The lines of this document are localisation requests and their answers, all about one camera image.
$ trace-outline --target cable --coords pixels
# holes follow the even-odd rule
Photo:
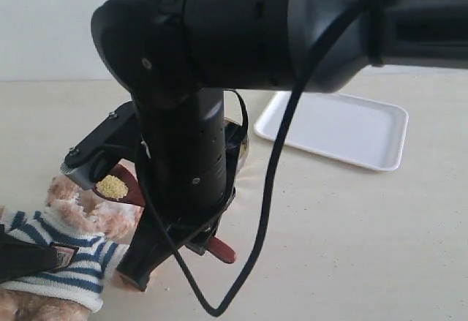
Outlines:
[[[197,299],[199,300],[202,307],[214,317],[219,317],[227,310],[228,306],[232,303],[234,297],[238,294],[239,290],[244,285],[245,281],[252,272],[255,263],[260,256],[263,244],[265,242],[266,233],[268,230],[268,220],[271,211],[271,199],[273,195],[274,179],[276,175],[276,169],[278,167],[279,157],[286,140],[287,133],[289,131],[291,122],[295,110],[298,106],[301,95],[309,82],[315,69],[318,67],[320,62],[325,58],[328,51],[333,47],[334,43],[340,38],[340,36],[346,31],[346,29],[358,18],[358,16],[367,10],[367,0],[360,0],[354,6],[343,12],[332,24],[327,28],[325,33],[315,42],[315,44],[309,49],[308,55],[305,60],[305,67],[301,71],[295,85],[292,88],[289,102],[287,103],[286,110],[283,115],[281,125],[279,127],[278,135],[276,136],[271,152],[271,157],[268,162],[268,168],[265,176],[265,186],[263,192],[263,204],[260,214],[260,221],[257,229],[257,236],[254,241],[252,252],[249,255],[244,268],[239,274],[238,278],[233,283],[232,287],[227,292],[223,301],[220,303],[218,308],[212,307],[209,302],[205,299],[200,288],[197,285],[193,275],[187,267],[184,259],[178,252],[170,236],[164,229],[161,218],[159,217],[156,209],[151,204],[151,196],[149,192],[150,184],[148,179],[151,177],[151,167],[149,164],[148,156],[144,147],[139,146],[137,148],[137,159],[135,161],[135,169],[137,172],[137,178],[140,183],[140,188],[143,194],[143,198],[147,202],[146,208],[148,208],[151,214],[156,220],[158,230],[165,237],[167,244],[172,250],[172,253],[180,265],[185,277],[187,278],[191,288],[193,289]]]

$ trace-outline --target teddy bear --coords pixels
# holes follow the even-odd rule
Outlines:
[[[0,207],[6,234],[27,243],[55,244],[66,263],[57,272],[0,284],[0,321],[84,321],[102,308],[105,282],[137,292],[116,267],[128,249],[119,240],[134,231],[142,213],[141,207],[84,191],[64,175],[52,180],[45,208],[31,217]]]

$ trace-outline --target tabletop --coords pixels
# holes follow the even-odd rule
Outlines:
[[[409,113],[401,166],[375,173],[284,148],[263,253],[222,320],[440,321],[468,315],[468,74],[359,75],[344,93]],[[242,91],[251,125],[273,96]],[[33,211],[67,150],[129,100],[113,81],[0,83],[2,204]],[[240,119],[234,96],[226,116]],[[271,142],[250,130],[219,237],[235,265],[183,249],[218,305],[252,248]],[[90,320],[210,320],[173,259],[144,295],[107,287]]]

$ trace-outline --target white wall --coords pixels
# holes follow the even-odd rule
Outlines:
[[[0,80],[105,79],[92,12],[105,0],[0,0]]]

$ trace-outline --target stuffed animal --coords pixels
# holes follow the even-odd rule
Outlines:
[[[103,200],[67,177],[52,180],[46,207],[27,217],[0,207],[5,233],[28,243],[54,245],[63,266],[0,284],[0,321],[82,321],[102,307],[104,282],[132,290],[116,273],[141,207]]]

